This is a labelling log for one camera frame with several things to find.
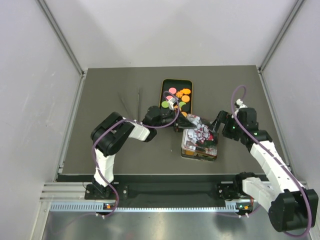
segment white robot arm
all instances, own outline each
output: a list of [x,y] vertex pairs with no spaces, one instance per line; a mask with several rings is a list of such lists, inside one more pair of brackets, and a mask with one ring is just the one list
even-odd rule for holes
[[[132,129],[128,138],[145,141],[150,134],[150,130],[142,126],[141,124],[137,124],[134,122],[132,122],[131,124],[134,126],[134,128]],[[114,163],[116,154],[104,156],[104,153],[100,151],[98,148],[96,148],[95,155],[96,161],[99,165],[99,169],[102,175],[109,183],[111,183],[114,180]],[[94,179],[98,184],[102,185],[103,187],[107,186],[107,183],[100,176],[97,167],[95,168]]]
[[243,172],[235,176],[233,181],[235,192],[253,197],[268,212],[274,229],[284,232],[307,227],[307,206],[300,192],[302,189],[308,198],[313,227],[318,207],[317,193],[313,189],[305,189],[299,181],[296,184],[294,181],[296,179],[293,180],[289,175],[290,171],[286,171],[288,167],[279,156],[268,132],[259,130],[256,110],[244,105],[240,99],[236,101],[235,106],[237,120],[259,144],[253,141],[238,125],[232,114],[226,111],[219,112],[210,129],[213,134],[218,134],[220,124],[224,124],[222,135],[235,141],[240,140],[246,146],[262,167],[272,187],[263,184],[254,173]]

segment white wall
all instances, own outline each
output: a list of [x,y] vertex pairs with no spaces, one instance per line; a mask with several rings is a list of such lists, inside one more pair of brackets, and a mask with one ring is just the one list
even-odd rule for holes
[[305,1],[264,71],[294,168],[320,194],[320,1]]
[[46,0],[82,68],[257,65],[293,0]]
[[0,239],[29,239],[79,74],[35,0],[0,8]]

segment dark gray table surface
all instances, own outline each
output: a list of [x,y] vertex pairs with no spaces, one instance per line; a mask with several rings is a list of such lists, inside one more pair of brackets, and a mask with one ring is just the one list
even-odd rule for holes
[[[214,120],[220,110],[231,111],[231,95],[238,85],[247,86],[245,104],[257,111],[259,128],[267,130],[282,156],[279,138],[268,107],[256,66],[177,66],[90,68],[80,98],[63,174],[93,174],[91,158],[92,130],[110,113],[140,118],[148,107],[158,105],[164,79],[193,82],[192,113]],[[122,96],[128,111],[121,103]],[[259,164],[240,142],[219,136],[215,162],[182,158],[182,133],[172,128],[158,130],[149,143],[128,139],[117,153],[115,174],[237,174],[263,173]]]

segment pink food piece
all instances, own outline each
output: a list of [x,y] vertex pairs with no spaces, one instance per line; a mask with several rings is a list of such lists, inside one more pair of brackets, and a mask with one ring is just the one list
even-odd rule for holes
[[169,89],[169,92],[172,93],[172,94],[176,94],[177,89],[175,89],[174,87],[171,87],[171,88]]

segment metal floor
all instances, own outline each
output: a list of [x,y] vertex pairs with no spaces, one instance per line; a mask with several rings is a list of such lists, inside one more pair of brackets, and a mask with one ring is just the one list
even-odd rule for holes
[[291,240],[276,232],[268,214],[259,209],[249,218],[216,213],[135,212],[115,213],[103,220],[94,215],[78,219],[58,235],[54,232],[83,213],[51,212],[42,240]]
[[[140,112],[159,104],[164,79],[193,82],[192,113],[214,120],[220,110],[230,111],[230,98],[238,85],[247,86],[245,103],[256,109],[260,129],[267,130],[280,155],[280,142],[256,66],[182,66],[89,69],[80,98],[62,174],[93,174],[92,130],[113,111],[138,118]],[[126,111],[119,94],[127,105]],[[159,129],[148,143],[128,139],[117,153],[115,174],[237,174],[262,173],[262,169],[239,142],[220,135],[215,162],[181,157],[182,133],[172,128]]]

